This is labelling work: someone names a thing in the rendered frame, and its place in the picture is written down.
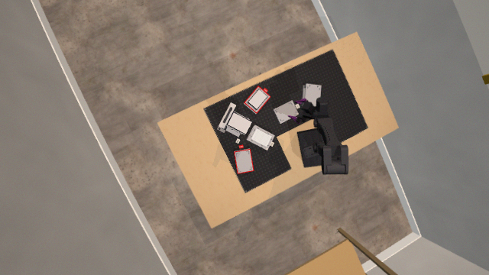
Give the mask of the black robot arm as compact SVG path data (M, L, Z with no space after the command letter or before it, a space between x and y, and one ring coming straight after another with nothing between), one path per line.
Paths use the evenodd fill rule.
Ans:
M300 109L304 111L303 117L308 119L315 118L314 128L317 128L323 138L323 141L313 144L315 153L313 152L313 145L304 147L303 152L305 156L307 155L306 158L314 157L315 155L322 157L323 175L348 174L348 146L342 145L335 135L333 120L329 116L329 111L327 111L328 102L328 98L319 97L316 99L316 106L313 106L311 102L300 104Z

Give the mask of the grey rectangular frame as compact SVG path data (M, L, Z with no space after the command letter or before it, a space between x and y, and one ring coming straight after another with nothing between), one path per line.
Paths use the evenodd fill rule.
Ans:
M280 124L290 119L288 115L297 116L299 114L292 100L273 110Z

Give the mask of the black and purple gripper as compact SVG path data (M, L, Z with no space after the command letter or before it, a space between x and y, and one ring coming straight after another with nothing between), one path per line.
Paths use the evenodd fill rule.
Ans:
M306 99L301 99L299 101L295 101L295 103L301 104L302 102L305 102L305 101L308 102L308 100L306 100ZM302 122L306 121L306 118L303 117L303 113L304 113L304 111L302 109L300 109L300 113L298 114L297 117L290 116L290 115L288 115L288 117L292 118L296 123L300 124L300 119L302 119Z

